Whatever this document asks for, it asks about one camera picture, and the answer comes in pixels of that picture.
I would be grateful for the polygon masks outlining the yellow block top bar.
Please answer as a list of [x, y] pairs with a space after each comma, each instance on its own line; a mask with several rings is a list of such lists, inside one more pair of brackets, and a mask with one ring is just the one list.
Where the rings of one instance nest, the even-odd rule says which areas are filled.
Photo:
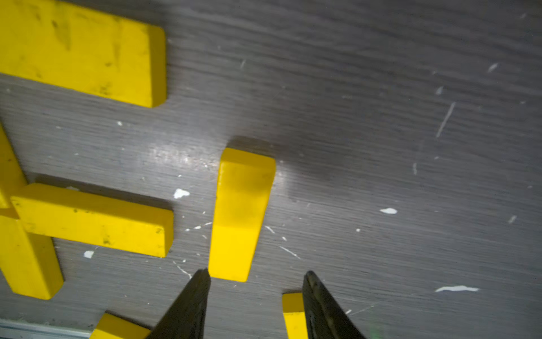
[[1, 73], [154, 108], [167, 98], [165, 31], [64, 1], [2, 1]]

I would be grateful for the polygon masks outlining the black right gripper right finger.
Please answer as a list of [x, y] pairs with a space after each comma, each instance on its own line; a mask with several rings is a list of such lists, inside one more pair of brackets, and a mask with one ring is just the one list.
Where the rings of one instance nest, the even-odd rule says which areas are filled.
[[310, 339], [366, 339], [313, 271], [303, 277], [302, 295]]

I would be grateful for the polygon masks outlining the yellow block vertical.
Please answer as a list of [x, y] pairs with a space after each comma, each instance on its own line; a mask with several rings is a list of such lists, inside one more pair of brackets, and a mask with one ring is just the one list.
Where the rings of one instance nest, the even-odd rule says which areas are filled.
[[248, 280], [275, 172], [273, 158], [224, 149], [210, 241], [211, 277], [240, 283]]
[[11, 197], [24, 188], [28, 182], [3, 127], [1, 127], [0, 144], [1, 209], [6, 209], [13, 207]]
[[50, 300], [64, 283], [51, 237], [27, 232], [14, 209], [1, 210], [1, 272], [12, 292]]

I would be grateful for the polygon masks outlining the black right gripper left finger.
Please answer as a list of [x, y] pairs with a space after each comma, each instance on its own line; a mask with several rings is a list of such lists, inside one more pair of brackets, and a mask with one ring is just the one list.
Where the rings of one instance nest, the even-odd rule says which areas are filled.
[[146, 338], [203, 338], [210, 285], [207, 268], [197, 270]]

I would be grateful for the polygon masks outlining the yellow block bar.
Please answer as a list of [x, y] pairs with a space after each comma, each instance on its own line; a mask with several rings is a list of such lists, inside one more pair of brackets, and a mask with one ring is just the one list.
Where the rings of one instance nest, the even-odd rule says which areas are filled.
[[46, 184], [11, 197], [33, 234], [165, 258], [174, 239], [174, 213]]
[[2, 1], [1, 73], [154, 108], [167, 98], [165, 31], [64, 1]]

